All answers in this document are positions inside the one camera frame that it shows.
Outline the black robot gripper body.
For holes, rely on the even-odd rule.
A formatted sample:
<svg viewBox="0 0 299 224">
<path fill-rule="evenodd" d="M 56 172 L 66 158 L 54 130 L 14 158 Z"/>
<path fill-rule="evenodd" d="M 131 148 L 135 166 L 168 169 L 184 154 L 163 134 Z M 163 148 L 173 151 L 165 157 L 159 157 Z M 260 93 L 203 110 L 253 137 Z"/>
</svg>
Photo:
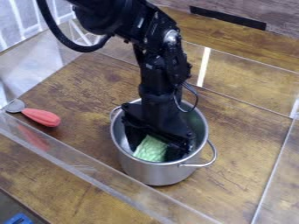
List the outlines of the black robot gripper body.
<svg viewBox="0 0 299 224">
<path fill-rule="evenodd" d="M 192 139 L 193 134 L 183 119 L 180 109 L 183 89 L 179 87 L 163 94 L 155 94 L 144 87 L 139 88 L 141 103 L 124 103 L 121 121 L 147 125 L 147 135 L 164 143 L 169 140 Z"/>
</svg>

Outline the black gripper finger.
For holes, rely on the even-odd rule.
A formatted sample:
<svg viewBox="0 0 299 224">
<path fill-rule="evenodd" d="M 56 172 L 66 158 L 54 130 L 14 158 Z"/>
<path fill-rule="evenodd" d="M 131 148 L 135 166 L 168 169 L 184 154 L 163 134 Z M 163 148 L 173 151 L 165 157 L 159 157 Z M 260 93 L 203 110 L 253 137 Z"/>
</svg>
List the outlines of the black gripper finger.
<svg viewBox="0 0 299 224">
<path fill-rule="evenodd" d="M 147 125 L 145 124 L 132 124 L 128 121 L 123 122 L 125 128 L 125 138 L 129 145 L 131 151 L 136 151 L 136 147 L 143 142 L 147 136 Z"/>
<path fill-rule="evenodd" d="M 169 140 L 165 142 L 165 153 L 164 161 L 172 162 L 180 160 L 192 151 L 193 140 L 192 139 L 179 139 Z"/>
</svg>

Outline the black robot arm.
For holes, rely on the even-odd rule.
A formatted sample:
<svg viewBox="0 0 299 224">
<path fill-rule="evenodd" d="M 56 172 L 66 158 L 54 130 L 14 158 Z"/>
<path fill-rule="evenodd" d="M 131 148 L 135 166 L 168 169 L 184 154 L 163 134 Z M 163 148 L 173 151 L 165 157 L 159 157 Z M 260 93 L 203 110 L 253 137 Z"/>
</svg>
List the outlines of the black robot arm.
<svg viewBox="0 0 299 224">
<path fill-rule="evenodd" d="M 183 52 L 176 22 L 145 0 L 68 1 L 88 32 L 117 35 L 133 46 L 141 73 L 141 102 L 121 105 L 131 149 L 136 150 L 151 136 L 165 143 L 164 162 L 183 158 L 193 139 L 181 109 L 183 86 L 191 77 L 192 65 Z"/>
</svg>

